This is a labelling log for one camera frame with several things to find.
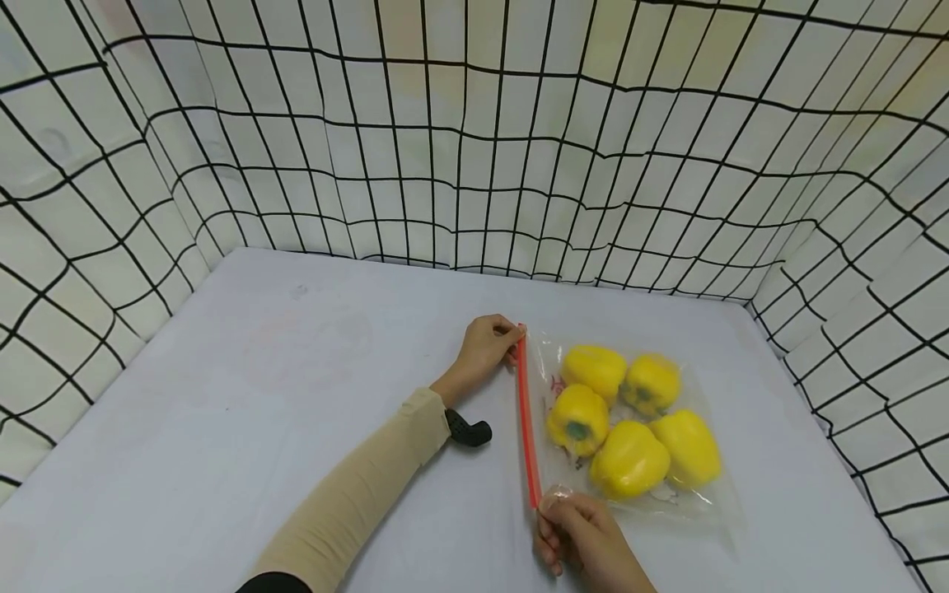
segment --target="grid backdrop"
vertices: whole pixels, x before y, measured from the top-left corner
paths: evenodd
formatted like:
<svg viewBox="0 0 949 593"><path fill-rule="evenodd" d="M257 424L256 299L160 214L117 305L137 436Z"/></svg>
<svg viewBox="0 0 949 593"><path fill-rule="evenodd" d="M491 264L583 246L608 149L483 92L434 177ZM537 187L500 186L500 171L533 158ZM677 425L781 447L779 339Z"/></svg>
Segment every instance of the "grid backdrop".
<svg viewBox="0 0 949 593"><path fill-rule="evenodd" d="M0 500L237 246L735 301L949 591L949 2L0 0Z"/></svg>

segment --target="bell pepper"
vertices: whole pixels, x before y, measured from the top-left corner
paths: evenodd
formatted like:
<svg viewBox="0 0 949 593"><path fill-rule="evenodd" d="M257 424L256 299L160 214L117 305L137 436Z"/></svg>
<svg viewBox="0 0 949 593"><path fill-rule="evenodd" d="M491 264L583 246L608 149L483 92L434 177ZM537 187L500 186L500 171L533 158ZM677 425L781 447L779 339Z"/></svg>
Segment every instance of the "bell pepper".
<svg viewBox="0 0 949 593"><path fill-rule="evenodd" d="M633 498L658 486L669 463L669 452L645 424L623 420L593 457L590 481L612 500Z"/></svg>
<svg viewBox="0 0 949 593"><path fill-rule="evenodd" d="M626 360L621 354L602 346L585 344L569 349L560 374L567 385L586 385L611 408L616 403L625 371Z"/></svg>
<svg viewBox="0 0 949 593"><path fill-rule="evenodd" d="M550 439L579 457L596 453L608 432L606 402L585 385L564 389L547 415Z"/></svg>
<svg viewBox="0 0 949 593"><path fill-rule="evenodd" d="M676 402L681 389L679 367L662 354L643 354L629 365L623 399L648 417L660 416Z"/></svg>
<svg viewBox="0 0 949 593"><path fill-rule="evenodd" d="M721 473L721 458L712 431L692 410L682 409L649 423L649 430L672 456L669 481L696 491Z"/></svg>

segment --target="beige sleeve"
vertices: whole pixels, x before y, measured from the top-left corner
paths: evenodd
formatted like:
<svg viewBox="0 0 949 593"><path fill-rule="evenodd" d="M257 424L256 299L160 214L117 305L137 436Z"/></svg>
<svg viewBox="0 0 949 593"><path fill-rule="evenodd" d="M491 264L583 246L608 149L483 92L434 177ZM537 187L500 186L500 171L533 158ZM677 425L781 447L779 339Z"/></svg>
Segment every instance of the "beige sleeve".
<svg viewBox="0 0 949 593"><path fill-rule="evenodd" d="M418 389L352 451L277 531L253 575L286 572L313 593L332 593L416 471L449 436L445 407Z"/></svg>

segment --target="black cuff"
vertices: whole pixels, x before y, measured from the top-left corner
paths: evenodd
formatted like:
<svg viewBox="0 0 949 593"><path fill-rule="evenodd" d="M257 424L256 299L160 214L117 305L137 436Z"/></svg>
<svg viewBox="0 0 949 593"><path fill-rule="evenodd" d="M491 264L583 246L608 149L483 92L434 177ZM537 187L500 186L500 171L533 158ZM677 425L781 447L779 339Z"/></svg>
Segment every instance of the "black cuff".
<svg viewBox="0 0 949 593"><path fill-rule="evenodd" d="M448 421L448 430L452 433L452 440L459 445L480 447L491 440L491 426L484 420L471 425L461 417L461 414L452 409L445 410L445 419Z"/></svg>

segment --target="table surface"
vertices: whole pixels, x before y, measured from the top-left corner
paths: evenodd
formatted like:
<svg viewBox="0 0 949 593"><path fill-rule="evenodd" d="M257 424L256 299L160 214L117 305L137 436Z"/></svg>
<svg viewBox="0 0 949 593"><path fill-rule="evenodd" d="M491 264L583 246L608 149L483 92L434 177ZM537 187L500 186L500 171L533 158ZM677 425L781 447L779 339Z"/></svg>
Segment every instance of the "table surface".
<svg viewBox="0 0 949 593"><path fill-rule="evenodd" d="M332 466L454 358L474 316L655 339L701 380L743 525L731 540L623 516L657 589L914 591L882 528L739 306L237 250L0 508L5 591L234 591ZM377 532L347 591L537 591L513 377Z"/></svg>

